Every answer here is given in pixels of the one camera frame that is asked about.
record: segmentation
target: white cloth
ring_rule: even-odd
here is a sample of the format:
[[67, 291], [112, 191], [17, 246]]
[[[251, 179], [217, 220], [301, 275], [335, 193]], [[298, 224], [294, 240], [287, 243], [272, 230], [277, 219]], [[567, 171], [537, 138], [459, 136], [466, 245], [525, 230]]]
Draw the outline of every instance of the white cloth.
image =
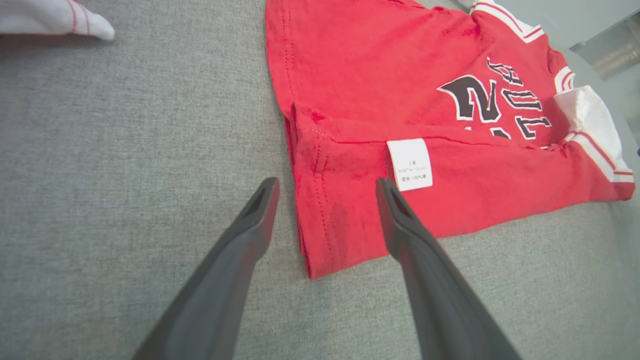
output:
[[78, 34], [113, 39], [103, 17], [75, 0], [0, 0], [0, 33]]

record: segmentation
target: red jersey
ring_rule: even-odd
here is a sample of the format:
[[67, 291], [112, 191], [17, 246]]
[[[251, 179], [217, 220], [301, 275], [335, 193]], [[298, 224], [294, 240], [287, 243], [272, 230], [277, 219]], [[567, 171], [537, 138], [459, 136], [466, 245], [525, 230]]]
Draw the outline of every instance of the red jersey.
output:
[[266, 26], [311, 279], [387, 255], [389, 140], [426, 144], [433, 184], [403, 195], [436, 237], [633, 194], [608, 112], [555, 101], [573, 88], [562, 54], [492, 1], [268, 0]]

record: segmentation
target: white care label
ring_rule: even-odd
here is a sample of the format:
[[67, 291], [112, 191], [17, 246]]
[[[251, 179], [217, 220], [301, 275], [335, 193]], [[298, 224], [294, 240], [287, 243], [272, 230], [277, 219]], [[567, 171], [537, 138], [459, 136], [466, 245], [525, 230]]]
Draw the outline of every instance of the white care label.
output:
[[427, 144], [421, 138], [387, 141], [398, 190], [405, 192], [433, 185]]

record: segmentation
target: gray fabric surface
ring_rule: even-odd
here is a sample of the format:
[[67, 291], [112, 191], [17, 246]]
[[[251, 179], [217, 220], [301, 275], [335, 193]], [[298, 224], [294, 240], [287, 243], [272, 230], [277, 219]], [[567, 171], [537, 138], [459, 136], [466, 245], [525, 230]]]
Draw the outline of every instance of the gray fabric surface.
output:
[[[236, 358], [418, 358], [392, 259], [307, 280], [264, 1], [86, 5], [113, 43], [0, 38], [0, 359], [130, 357], [267, 176]], [[524, 358], [637, 359], [637, 198], [442, 244]]]

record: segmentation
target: red and white striped trim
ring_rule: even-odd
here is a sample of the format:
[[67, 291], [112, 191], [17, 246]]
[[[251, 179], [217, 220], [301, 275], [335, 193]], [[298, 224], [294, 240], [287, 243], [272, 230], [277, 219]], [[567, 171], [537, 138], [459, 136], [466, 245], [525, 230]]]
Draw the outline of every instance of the red and white striped trim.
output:
[[540, 25], [532, 27], [525, 24], [524, 22], [516, 19], [516, 17], [513, 16], [513, 14], [509, 12], [509, 10], [494, 3], [492, 0], [482, 0], [476, 2], [471, 7], [470, 13], [474, 12], [485, 12], [493, 15], [494, 17], [502, 21], [506, 26], [509, 26], [509, 28], [513, 30], [513, 33], [518, 35], [518, 37], [520, 37], [522, 41], [526, 43], [532, 42], [533, 40], [536, 40], [537, 38], [545, 34], [545, 32], [542, 31]]
[[563, 91], [571, 90], [573, 88], [573, 79], [575, 74], [568, 66], [560, 69], [554, 78], [556, 84], [556, 93], [560, 94]]
[[631, 169], [625, 167], [616, 167], [615, 162], [606, 152], [594, 141], [591, 135], [580, 131], [570, 132], [565, 138], [567, 142], [578, 143], [584, 152], [589, 155], [593, 162], [598, 166], [604, 176], [612, 183], [633, 183], [634, 173]]

